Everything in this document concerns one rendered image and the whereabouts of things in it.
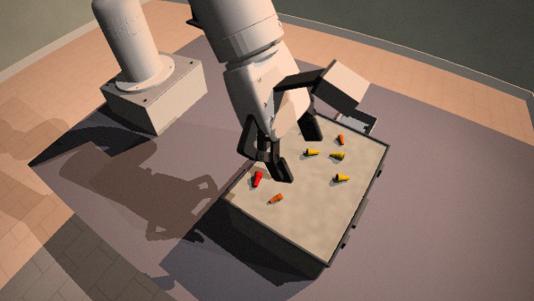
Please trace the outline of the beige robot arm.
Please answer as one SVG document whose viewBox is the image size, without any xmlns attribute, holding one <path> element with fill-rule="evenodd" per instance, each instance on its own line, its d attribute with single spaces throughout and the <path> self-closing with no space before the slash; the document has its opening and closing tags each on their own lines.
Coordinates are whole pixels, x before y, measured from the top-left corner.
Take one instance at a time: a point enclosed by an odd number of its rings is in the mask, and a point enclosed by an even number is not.
<svg viewBox="0 0 534 301">
<path fill-rule="evenodd" d="M 255 56 L 284 34 L 271 0 L 187 1 L 221 64 Z M 92 0 L 91 8 L 122 70 L 116 77 L 118 89 L 146 91 L 173 73 L 174 61 L 159 55 L 139 0 Z M 369 84 L 333 59 L 326 68 L 286 76 L 273 90 L 314 86 L 312 94 L 349 117 Z"/>
</svg>

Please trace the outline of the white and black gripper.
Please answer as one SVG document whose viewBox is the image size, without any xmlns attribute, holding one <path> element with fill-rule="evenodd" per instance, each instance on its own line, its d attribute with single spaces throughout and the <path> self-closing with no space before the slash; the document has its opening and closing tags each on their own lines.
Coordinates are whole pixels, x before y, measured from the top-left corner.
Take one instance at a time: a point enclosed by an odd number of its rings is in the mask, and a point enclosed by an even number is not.
<svg viewBox="0 0 534 301">
<path fill-rule="evenodd" d="M 291 184 L 294 177 L 280 157 L 280 139 L 296 121 L 306 142 L 321 142 L 323 135 L 314 117 L 313 87 L 273 90 L 286 76 L 300 73 L 283 39 L 277 40 L 255 56 L 234 64 L 227 62 L 223 77 L 243 128 L 237 153 L 264 162 L 274 181 Z M 266 151 L 266 142 L 271 142 L 271 152 Z"/>
</svg>

